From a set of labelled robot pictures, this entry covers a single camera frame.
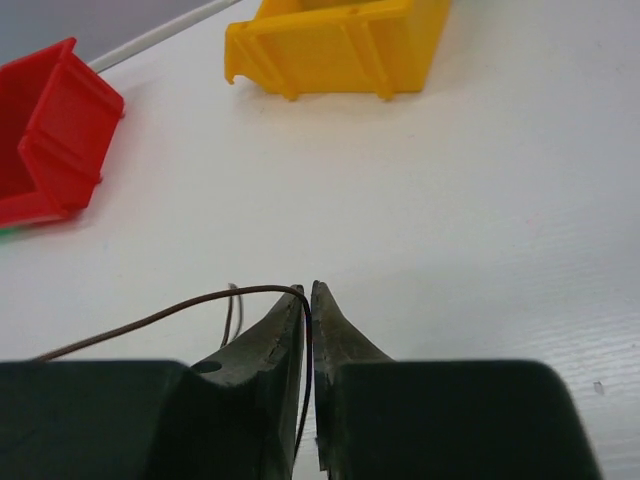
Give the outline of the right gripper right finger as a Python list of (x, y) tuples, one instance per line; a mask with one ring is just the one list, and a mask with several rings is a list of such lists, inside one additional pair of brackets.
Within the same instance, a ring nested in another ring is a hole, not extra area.
[(598, 479), (561, 377), (531, 360), (396, 361), (311, 293), (316, 443), (331, 479)]

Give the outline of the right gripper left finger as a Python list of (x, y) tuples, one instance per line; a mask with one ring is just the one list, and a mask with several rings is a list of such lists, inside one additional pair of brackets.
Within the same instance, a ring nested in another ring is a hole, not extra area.
[(5, 479), (288, 479), (305, 424), (305, 295), (193, 365), (70, 354), (205, 302), (1, 366)]

